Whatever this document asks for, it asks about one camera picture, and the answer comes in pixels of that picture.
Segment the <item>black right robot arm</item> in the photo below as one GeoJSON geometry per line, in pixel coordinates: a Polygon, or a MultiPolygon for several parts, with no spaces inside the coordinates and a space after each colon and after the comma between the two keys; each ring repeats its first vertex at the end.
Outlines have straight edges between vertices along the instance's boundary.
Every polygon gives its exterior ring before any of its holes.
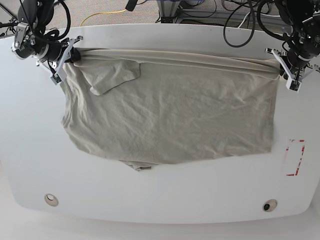
{"type": "Polygon", "coordinates": [[[62,81],[62,66],[66,61],[78,60],[74,44],[83,39],[67,38],[71,29],[72,19],[67,4],[61,0],[66,14],[66,28],[63,33],[58,29],[46,31],[55,13],[55,3],[52,0],[20,1],[16,19],[10,23],[15,27],[15,37],[11,50],[19,59],[36,58],[38,66],[46,69],[50,78],[59,83],[62,81]]]}

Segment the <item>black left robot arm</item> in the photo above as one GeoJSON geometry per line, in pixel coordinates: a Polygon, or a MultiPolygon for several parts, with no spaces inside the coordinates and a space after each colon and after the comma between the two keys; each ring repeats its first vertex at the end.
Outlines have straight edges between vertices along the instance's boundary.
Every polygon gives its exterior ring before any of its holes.
{"type": "Polygon", "coordinates": [[[273,0],[278,9],[282,21],[291,27],[290,35],[279,35],[267,29],[262,20],[262,8],[269,3],[268,0],[259,0],[257,6],[253,6],[251,0],[239,5],[234,12],[248,5],[252,18],[252,29],[248,40],[242,44],[234,45],[228,42],[226,37],[226,25],[223,26],[223,38],[225,43],[232,48],[241,48],[247,45],[255,33],[256,24],[269,36],[288,45],[288,49],[282,49],[286,53],[283,60],[290,70],[304,69],[312,58],[320,55],[320,16],[316,14],[320,10],[318,0],[273,0]]]}

